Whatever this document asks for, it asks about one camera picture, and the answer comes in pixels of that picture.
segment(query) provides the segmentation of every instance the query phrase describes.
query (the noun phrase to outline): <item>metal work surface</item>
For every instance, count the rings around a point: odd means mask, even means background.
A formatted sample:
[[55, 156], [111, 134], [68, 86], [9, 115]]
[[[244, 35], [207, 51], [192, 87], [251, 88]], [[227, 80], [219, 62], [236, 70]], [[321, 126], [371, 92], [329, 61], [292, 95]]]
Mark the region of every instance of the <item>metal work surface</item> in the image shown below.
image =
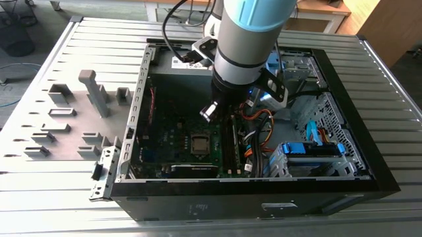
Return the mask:
[[[168, 26], [172, 39], [198, 40], [202, 28]], [[71, 22], [0, 133], [0, 233], [110, 233], [120, 236], [418, 236], [422, 230], [422, 127], [421, 111], [381, 63], [370, 45], [354, 36], [282, 33], [282, 46], [325, 49], [370, 130], [402, 191], [382, 200], [358, 204], [329, 217], [282, 220], [136, 223], [115, 202], [89, 202], [93, 160], [77, 147], [87, 146], [83, 132], [114, 141], [123, 136], [128, 106], [118, 105], [115, 92], [134, 93], [147, 38], [160, 39], [160, 24], [85, 18]], [[100, 115], [79, 81], [80, 70], [95, 70], [108, 93], [110, 116]], [[65, 84], [73, 117], [51, 117], [56, 108], [48, 90]], [[31, 139], [43, 124], [67, 123], [47, 144], [51, 155], [28, 157]]]

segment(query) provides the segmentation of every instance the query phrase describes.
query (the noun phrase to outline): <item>blue cable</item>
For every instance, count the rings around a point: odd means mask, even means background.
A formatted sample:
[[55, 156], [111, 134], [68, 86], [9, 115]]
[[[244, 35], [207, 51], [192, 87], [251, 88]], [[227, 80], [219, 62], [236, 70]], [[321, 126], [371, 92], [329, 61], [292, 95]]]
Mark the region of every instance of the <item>blue cable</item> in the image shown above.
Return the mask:
[[19, 100], [16, 100], [16, 101], [15, 101], [15, 102], [12, 102], [12, 103], [8, 103], [8, 104], [5, 104], [5, 105], [0, 105], [0, 108], [7, 107], [7, 106], [9, 106], [9, 105], [13, 105], [13, 104], [16, 104], [19, 101], [20, 101], [20, 99], [19, 99]]

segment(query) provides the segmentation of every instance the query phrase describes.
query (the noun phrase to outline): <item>wooden desk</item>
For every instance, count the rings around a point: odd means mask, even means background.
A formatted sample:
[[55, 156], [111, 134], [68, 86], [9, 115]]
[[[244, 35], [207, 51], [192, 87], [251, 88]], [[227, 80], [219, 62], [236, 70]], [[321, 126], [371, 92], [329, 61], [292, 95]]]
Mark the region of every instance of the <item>wooden desk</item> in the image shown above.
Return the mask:
[[[61, 0], [71, 2], [118, 4], [118, 5], [143, 5], [147, 8], [148, 21], [158, 22], [158, 9], [172, 8], [179, 0]], [[192, 0], [195, 11], [204, 11], [208, 0]], [[60, 10], [59, 1], [51, 1], [55, 10]], [[287, 22], [287, 29], [298, 31], [315, 31], [335, 33], [350, 10], [345, 4], [339, 8], [326, 5], [326, 0], [302, 0], [298, 3], [299, 13], [295, 19], [295, 12], [291, 14]], [[179, 9], [191, 9], [191, 0], [188, 0]]]

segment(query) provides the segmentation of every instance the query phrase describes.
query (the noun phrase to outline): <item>black cable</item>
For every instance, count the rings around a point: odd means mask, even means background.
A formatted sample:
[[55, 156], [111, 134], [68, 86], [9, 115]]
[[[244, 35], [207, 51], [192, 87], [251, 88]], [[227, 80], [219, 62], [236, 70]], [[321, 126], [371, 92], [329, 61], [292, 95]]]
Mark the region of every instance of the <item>black cable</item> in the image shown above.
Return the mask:
[[319, 96], [323, 93], [322, 90], [306, 90], [306, 91], [299, 91], [291, 95], [288, 95], [287, 102], [291, 102], [295, 98], [303, 95], [314, 95]]
[[204, 20], [204, 18], [206, 18], [206, 12], [207, 12], [207, 10], [208, 10], [208, 7], [210, 7], [210, 4], [211, 4], [211, 0], [208, 0], [208, 3], [207, 3], [207, 7], [206, 7], [206, 10], [204, 10], [204, 13], [203, 13], [203, 17], [202, 17], [202, 21]]
[[190, 24], [190, 23], [191, 23], [192, 13], [194, 13], [194, 0], [191, 0], [191, 10], [190, 10], [190, 16], [187, 17], [187, 20], [186, 20], [186, 23], [187, 23], [187, 24]]
[[166, 25], [167, 25], [167, 22], [168, 22], [168, 19], [171, 18], [174, 12], [178, 10], [178, 8], [182, 6], [183, 3], [186, 3], [187, 0], [182, 0], [175, 6], [174, 8], [170, 10], [166, 18], [164, 18], [164, 21], [163, 21], [163, 26], [162, 26], [162, 34], [163, 34], [163, 38], [164, 38], [164, 41], [166, 41], [166, 44], [171, 50], [171, 52], [174, 53], [174, 55], [176, 56], [176, 58], [183, 62], [186, 63], [187, 62], [187, 59], [184, 59], [180, 54], [176, 52], [176, 50], [174, 49], [170, 41], [168, 41], [168, 37], [167, 37], [167, 34], [166, 34]]
[[208, 14], [208, 16], [206, 17], [206, 19], [204, 19], [200, 23], [198, 23], [198, 24], [195, 24], [195, 25], [188, 25], [188, 26], [200, 26], [200, 25], [203, 25], [203, 24], [208, 21], [208, 19], [210, 19], [210, 17], [211, 17], [211, 14], [212, 14], [212, 11], [214, 11], [215, 3], [216, 3], [216, 1], [214, 1], [214, 3], [212, 3], [211, 11], [210, 11], [210, 14]]
[[255, 177], [256, 178], [262, 178], [263, 177], [263, 154], [262, 154], [262, 149], [260, 149], [260, 144], [259, 144], [259, 134], [263, 130], [264, 124], [268, 121], [270, 115], [266, 114], [266, 117], [263, 118], [260, 124], [258, 125], [256, 129], [255, 129], [255, 134], [252, 137], [252, 155], [254, 155], [254, 161], [256, 161], [256, 173], [255, 173]]

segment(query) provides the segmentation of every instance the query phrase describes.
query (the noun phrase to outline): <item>blue drive bracket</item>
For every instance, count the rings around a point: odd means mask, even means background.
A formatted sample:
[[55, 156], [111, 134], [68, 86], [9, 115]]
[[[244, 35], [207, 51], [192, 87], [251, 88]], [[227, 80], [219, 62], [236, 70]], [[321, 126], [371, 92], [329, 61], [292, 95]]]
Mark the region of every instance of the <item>blue drive bracket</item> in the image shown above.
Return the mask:
[[338, 151], [341, 152], [342, 155], [346, 154], [346, 148], [345, 148], [345, 145], [342, 143], [337, 144], [337, 148], [338, 148]]
[[319, 146], [322, 146], [322, 141], [318, 136], [316, 122], [314, 120], [310, 120], [306, 126], [306, 139], [307, 140], [311, 139], [311, 135], [312, 135], [312, 140], [318, 143]]

